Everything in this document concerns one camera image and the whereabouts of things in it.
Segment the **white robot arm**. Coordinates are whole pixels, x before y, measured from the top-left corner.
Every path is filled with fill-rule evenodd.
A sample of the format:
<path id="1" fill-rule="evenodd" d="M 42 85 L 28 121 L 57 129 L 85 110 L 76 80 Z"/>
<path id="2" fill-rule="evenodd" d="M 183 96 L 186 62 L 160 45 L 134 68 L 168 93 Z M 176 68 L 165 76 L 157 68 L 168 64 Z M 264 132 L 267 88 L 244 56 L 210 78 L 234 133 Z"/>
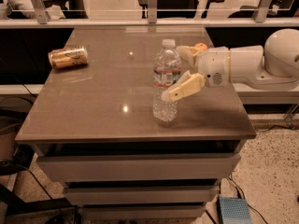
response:
<path id="1" fill-rule="evenodd" d="M 228 49 L 207 49 L 196 57 L 195 72 L 185 72 L 164 91 L 164 102 L 175 102 L 203 87 L 224 87 L 242 83 L 257 90 L 288 91 L 299 81 L 299 31 L 281 29 L 264 45 Z"/>

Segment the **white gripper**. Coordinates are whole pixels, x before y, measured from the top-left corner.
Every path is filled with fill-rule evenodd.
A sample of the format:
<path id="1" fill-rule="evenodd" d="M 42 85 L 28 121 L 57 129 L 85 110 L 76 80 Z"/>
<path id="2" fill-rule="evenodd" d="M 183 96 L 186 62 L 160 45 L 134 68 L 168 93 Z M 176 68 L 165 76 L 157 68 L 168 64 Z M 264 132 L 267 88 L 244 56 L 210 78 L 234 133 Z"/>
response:
<path id="1" fill-rule="evenodd" d="M 177 46 L 179 56 L 198 72 L 185 72 L 178 82 L 161 95 L 164 102 L 175 102 L 207 87 L 225 87 L 229 83 L 229 55 L 226 47 L 201 51 L 195 46 Z"/>

